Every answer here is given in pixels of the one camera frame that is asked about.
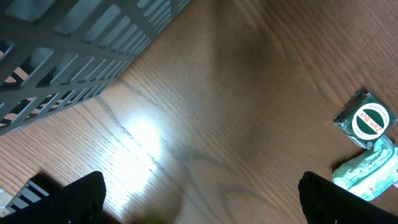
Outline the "round white red lid cup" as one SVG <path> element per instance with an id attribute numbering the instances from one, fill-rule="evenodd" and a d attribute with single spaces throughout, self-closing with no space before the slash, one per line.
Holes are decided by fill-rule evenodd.
<path id="1" fill-rule="evenodd" d="M 358 90 L 333 119 L 335 126 L 364 149 L 371 149 L 396 122 L 397 116 L 365 88 Z"/>

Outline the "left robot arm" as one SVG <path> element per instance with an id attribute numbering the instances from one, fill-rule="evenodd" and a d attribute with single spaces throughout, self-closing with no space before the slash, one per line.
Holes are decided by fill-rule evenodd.
<path id="1" fill-rule="evenodd" d="M 308 223 L 397 223 L 397 216 L 306 171 L 298 183 L 299 199 Z M 65 187 L 43 173 L 30 178 L 6 205 L 1 223 L 116 223 L 104 213 L 106 186 L 94 171 Z"/>

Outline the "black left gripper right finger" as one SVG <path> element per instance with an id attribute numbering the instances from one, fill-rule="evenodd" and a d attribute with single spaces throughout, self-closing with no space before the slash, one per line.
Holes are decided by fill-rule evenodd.
<path id="1" fill-rule="evenodd" d="M 308 223 L 397 223 L 397 217 L 306 171 L 298 183 L 299 199 Z"/>

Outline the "green snack packet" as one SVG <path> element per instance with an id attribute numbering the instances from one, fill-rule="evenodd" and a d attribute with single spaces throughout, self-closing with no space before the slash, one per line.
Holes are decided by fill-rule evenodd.
<path id="1" fill-rule="evenodd" d="M 397 146 L 385 135 L 373 148 L 343 163 L 332 182 L 369 202 L 397 183 Z"/>

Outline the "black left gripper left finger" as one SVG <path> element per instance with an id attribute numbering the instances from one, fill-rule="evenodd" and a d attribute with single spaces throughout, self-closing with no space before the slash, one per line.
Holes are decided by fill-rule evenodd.
<path id="1" fill-rule="evenodd" d="M 104 177 L 99 171 L 64 187 L 38 173 L 6 205 L 11 213 L 1 218 L 1 223 L 99 223 L 105 196 Z"/>

